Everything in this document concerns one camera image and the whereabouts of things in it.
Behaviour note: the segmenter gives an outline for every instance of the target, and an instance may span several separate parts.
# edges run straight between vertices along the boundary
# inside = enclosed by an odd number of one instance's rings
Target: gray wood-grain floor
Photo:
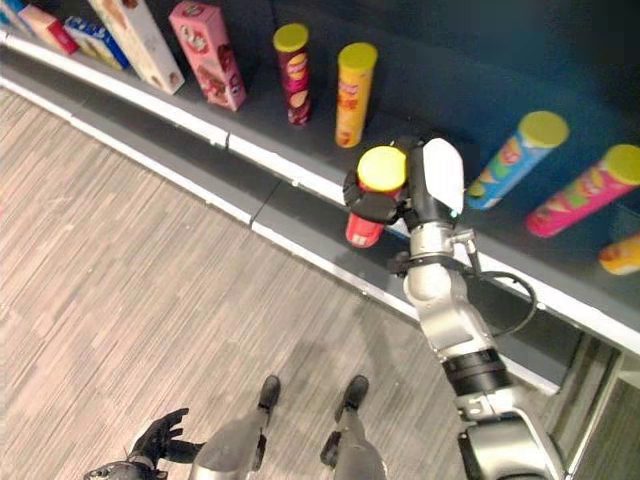
[[[284,390],[256,478],[330,478],[318,453],[358,372],[390,478],[462,478],[453,395],[413,326],[1,95],[2,478],[79,478],[182,406],[185,437],[202,441],[253,408],[270,373]],[[567,408],[530,397],[547,424]]]

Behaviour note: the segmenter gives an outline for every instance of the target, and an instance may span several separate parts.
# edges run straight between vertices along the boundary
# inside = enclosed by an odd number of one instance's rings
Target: pink pringles can
[[[616,145],[602,160],[527,216],[531,233],[552,237],[640,185],[640,148]]]

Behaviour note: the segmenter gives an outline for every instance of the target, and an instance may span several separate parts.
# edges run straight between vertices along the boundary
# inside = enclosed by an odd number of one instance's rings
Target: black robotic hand
[[[182,428],[174,427],[188,413],[188,408],[181,408],[155,420],[136,441],[130,458],[146,457],[154,466],[158,465],[161,458],[178,463],[193,462],[202,444],[174,440],[182,435]]]

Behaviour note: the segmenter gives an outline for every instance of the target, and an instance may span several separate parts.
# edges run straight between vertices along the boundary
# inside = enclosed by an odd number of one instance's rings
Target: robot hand
[[[188,408],[181,408],[175,412],[171,412],[162,418],[155,420],[149,428],[136,440],[130,455],[132,458],[146,458],[153,467],[158,465],[158,460],[168,458],[169,460],[182,460],[183,456],[188,456],[189,449],[193,449],[193,444],[174,440],[175,437],[182,435],[182,428],[174,428],[182,421],[182,417],[189,413]],[[193,459],[185,458],[180,463],[191,463]]]
[[[84,480],[163,480],[167,473],[157,469],[161,458],[177,463],[192,463],[203,444],[175,440],[182,428],[174,428],[189,413],[181,408],[155,420],[140,436],[126,461],[112,462],[94,469]]]

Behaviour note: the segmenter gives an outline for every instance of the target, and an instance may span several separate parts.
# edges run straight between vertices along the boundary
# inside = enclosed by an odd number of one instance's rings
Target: cereal box
[[[7,19],[6,22],[3,23],[17,28],[22,33],[33,36],[35,35],[33,30],[18,16],[18,13],[20,13],[24,7],[26,7],[26,4],[22,0],[0,0],[0,13]]]
[[[207,101],[236,111],[247,95],[220,8],[181,2],[169,20]]]
[[[175,93],[184,83],[144,0],[89,0],[131,66],[145,82]]]
[[[87,22],[80,17],[67,18],[64,28],[80,49],[90,57],[119,70],[129,66],[127,57],[106,28]]]
[[[73,38],[64,30],[60,21],[53,15],[43,12],[33,5],[27,5],[20,10],[18,16],[29,25],[40,40],[62,53],[70,54],[78,49],[76,42],[73,41]]]

